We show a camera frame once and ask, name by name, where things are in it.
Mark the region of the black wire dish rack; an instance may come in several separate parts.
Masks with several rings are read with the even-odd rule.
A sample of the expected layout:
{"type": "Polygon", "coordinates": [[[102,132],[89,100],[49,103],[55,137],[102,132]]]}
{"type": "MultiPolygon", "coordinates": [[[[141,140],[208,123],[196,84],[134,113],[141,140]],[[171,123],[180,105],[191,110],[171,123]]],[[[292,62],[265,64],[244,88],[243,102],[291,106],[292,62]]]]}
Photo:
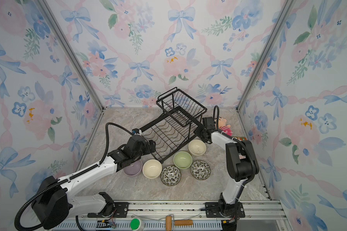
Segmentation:
{"type": "Polygon", "coordinates": [[[207,108],[177,87],[158,96],[156,104],[162,114],[143,127],[134,129],[133,133],[154,141],[155,151],[151,154],[163,163],[198,136],[207,108]]]}

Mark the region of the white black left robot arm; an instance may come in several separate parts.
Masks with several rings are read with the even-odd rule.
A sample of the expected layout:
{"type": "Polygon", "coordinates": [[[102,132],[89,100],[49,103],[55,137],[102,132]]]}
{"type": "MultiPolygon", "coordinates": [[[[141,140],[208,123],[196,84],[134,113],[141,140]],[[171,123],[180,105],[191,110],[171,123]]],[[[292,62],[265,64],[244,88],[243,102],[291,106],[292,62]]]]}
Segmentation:
{"type": "Polygon", "coordinates": [[[46,178],[38,190],[38,197],[31,202],[40,226],[52,229],[69,217],[95,213],[109,217],[115,203],[106,192],[78,197],[77,194],[98,180],[114,174],[142,156],[156,150],[156,142],[135,134],[126,144],[113,151],[106,151],[100,161],[60,179],[46,178]]]}

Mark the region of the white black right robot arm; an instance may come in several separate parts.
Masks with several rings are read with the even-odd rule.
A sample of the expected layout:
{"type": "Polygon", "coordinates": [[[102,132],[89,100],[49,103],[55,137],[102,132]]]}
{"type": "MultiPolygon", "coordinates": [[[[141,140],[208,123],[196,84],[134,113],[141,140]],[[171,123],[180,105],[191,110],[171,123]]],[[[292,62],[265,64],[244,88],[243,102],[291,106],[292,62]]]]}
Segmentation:
{"type": "Polygon", "coordinates": [[[226,167],[229,175],[227,186],[221,193],[216,206],[205,203],[202,211],[217,216],[237,219],[242,203],[244,188],[259,172],[259,166],[250,141],[240,141],[221,130],[196,129],[195,134],[205,143],[216,144],[226,152],[226,167]]]}

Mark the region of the cream speckled bowl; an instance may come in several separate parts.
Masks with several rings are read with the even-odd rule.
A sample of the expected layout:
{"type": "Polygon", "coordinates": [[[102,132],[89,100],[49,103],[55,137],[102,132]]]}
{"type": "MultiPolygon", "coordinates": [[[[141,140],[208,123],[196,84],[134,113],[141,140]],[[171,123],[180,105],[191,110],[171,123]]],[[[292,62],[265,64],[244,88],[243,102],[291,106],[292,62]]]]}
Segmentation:
{"type": "Polygon", "coordinates": [[[206,144],[201,140],[192,140],[188,145],[189,152],[194,156],[201,156],[206,152],[206,144]]]}

